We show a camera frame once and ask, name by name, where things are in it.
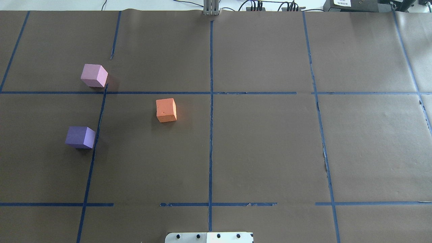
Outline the orange foam cube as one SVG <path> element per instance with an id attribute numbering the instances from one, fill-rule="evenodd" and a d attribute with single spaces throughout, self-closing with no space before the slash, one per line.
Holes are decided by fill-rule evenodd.
<path id="1" fill-rule="evenodd" d="M 177 120 L 177 107 L 174 98 L 156 100 L 156 117 L 160 123 Z"/>

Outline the brown paper table cover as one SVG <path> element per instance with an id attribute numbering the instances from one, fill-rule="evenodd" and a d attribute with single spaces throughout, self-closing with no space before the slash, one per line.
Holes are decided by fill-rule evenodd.
<path id="1" fill-rule="evenodd" d="M 193 231 L 430 243 L 431 14 L 1 11 L 1 242 Z"/>

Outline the black power strip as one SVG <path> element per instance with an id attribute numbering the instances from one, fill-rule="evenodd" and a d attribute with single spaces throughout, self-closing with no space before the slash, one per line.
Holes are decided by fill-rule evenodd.
<path id="1" fill-rule="evenodd" d="M 263 6 L 259 5 L 259 6 L 247 7 L 246 11 L 247 12 L 264 12 L 264 11 L 266 11 L 266 9 Z"/>

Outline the pink foam cube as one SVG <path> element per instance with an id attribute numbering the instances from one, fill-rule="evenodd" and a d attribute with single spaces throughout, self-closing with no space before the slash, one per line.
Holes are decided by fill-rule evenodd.
<path id="1" fill-rule="evenodd" d="M 103 88 L 106 86 L 108 72 L 102 65 L 85 64 L 80 79 L 88 87 Z"/>

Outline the purple foam cube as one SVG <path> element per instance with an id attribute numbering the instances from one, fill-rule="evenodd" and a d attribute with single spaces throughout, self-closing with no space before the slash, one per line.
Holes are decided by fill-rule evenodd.
<path id="1" fill-rule="evenodd" d="M 92 149 L 96 132 L 89 127 L 69 126 L 65 144 L 77 149 Z"/>

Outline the black box with label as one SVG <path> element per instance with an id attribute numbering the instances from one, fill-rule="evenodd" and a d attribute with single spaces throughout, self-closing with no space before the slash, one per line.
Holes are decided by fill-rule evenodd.
<path id="1" fill-rule="evenodd" d="M 387 0 L 326 0 L 324 12 L 392 12 L 394 7 Z"/>

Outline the aluminium frame post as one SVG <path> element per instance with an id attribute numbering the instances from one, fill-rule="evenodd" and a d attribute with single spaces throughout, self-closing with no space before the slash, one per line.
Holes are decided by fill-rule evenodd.
<path id="1" fill-rule="evenodd" d="M 203 14 L 205 16 L 217 16 L 220 14 L 219 0 L 204 0 Z"/>

